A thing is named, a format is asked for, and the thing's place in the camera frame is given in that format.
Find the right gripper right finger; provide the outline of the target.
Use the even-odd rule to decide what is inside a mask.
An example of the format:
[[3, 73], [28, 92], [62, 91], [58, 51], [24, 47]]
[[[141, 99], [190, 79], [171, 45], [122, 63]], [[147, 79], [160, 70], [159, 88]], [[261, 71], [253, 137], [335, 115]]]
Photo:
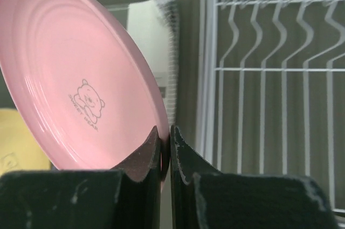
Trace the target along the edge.
[[224, 174], [172, 126], [174, 228], [338, 228], [330, 203], [309, 177]]

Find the yellow plate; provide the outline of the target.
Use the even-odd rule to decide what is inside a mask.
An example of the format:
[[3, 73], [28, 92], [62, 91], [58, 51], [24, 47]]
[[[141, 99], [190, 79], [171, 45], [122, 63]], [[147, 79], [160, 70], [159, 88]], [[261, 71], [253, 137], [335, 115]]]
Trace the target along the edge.
[[50, 170], [51, 162], [19, 112], [1, 109], [1, 174], [15, 170]]

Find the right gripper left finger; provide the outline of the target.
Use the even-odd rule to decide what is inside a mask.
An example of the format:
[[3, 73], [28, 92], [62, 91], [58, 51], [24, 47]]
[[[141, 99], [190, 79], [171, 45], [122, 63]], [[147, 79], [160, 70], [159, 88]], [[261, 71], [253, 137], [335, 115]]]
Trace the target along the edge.
[[1, 177], [1, 228], [159, 228], [161, 141], [110, 170], [13, 171]]

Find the pink plate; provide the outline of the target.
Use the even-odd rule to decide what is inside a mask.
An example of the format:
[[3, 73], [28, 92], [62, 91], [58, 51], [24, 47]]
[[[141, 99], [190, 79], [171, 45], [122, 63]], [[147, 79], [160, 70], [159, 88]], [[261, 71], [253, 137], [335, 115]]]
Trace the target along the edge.
[[160, 90], [136, 43], [97, 0], [1, 0], [1, 71], [57, 169], [111, 169], [156, 128], [165, 180]]

